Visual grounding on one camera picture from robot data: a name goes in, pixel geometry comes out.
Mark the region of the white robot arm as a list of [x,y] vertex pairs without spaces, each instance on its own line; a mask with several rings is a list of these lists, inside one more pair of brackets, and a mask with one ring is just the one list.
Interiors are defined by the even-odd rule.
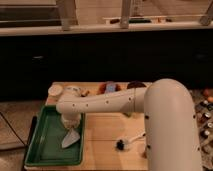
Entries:
[[203,171],[194,103],[176,80],[88,97],[66,91],[56,109],[65,120],[79,113],[142,112],[149,171]]

